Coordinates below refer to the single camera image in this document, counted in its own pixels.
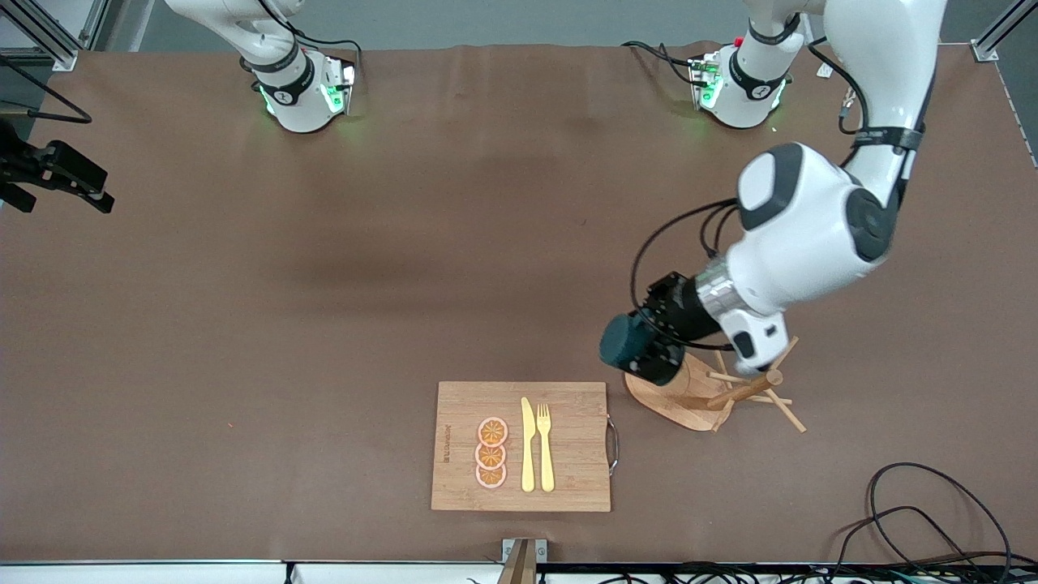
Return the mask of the yellow plastic knife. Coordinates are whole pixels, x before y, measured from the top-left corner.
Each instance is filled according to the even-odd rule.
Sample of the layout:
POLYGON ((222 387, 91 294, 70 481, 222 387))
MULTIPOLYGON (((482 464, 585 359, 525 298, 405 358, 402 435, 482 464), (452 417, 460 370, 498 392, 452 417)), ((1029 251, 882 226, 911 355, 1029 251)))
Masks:
POLYGON ((523 492, 532 492, 535 489, 532 439, 537 428, 535 427, 532 405, 526 397, 521 399, 521 412, 523 432, 521 488, 523 492))

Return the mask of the yellow plastic fork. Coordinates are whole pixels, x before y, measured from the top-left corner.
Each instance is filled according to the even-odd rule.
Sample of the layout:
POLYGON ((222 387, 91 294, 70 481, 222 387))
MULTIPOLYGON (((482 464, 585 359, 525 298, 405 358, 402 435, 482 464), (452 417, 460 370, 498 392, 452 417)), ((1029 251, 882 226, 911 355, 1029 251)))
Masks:
POLYGON ((535 407, 535 426, 540 436, 540 470, 541 486, 543 492, 553 492, 555 490, 555 466, 553 466, 550 432, 551 417, 549 404, 538 404, 535 407))

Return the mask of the dark green cup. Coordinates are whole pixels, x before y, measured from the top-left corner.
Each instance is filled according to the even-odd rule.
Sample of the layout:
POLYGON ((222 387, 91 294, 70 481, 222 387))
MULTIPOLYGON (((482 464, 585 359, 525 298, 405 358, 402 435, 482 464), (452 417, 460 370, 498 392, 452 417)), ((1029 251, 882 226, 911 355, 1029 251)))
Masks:
MULTIPOLYGON (((634 311, 620 314, 608 322, 599 343, 599 356, 602 363, 639 380, 651 382, 657 387, 670 384, 675 378, 641 378, 641 355, 648 341, 641 322, 648 322, 641 314, 634 311)), ((682 363, 685 351, 682 346, 682 363)))

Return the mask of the wooden mug tree stand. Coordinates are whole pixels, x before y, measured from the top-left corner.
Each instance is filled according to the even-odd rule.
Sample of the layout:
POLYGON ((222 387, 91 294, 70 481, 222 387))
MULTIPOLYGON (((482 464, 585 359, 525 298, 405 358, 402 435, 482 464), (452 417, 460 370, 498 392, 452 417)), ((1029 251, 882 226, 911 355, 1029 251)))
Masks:
POLYGON ((689 430, 718 432, 736 404, 774 404, 797 432, 807 432, 804 423, 790 410, 775 388, 783 382, 778 366, 800 339, 793 337, 778 358, 764 372, 746 380, 727 373, 723 356, 716 351, 717 365, 686 356, 678 373, 667 384, 656 385, 633 374, 624 376, 625 385, 641 406, 689 430))

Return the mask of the aluminium frame post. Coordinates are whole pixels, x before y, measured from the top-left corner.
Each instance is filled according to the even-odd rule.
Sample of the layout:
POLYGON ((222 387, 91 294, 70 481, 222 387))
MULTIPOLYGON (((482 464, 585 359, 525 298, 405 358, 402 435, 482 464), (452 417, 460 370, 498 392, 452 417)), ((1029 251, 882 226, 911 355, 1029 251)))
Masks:
POLYGON ((0 56, 73 71, 80 53, 106 49, 125 0, 0 0, 0 56))
POLYGON ((1013 0, 978 38, 969 40, 975 62, 998 62, 998 45, 1035 10, 1038 10, 1038 0, 1013 0))

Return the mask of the metal table edge bracket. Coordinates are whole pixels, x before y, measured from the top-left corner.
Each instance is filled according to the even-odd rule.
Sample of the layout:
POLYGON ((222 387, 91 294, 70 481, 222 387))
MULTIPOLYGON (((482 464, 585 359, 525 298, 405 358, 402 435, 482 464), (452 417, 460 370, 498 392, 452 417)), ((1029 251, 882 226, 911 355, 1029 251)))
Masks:
POLYGON ((547 539, 503 539, 503 568, 496 584, 544 584, 540 565, 548 561, 547 539))

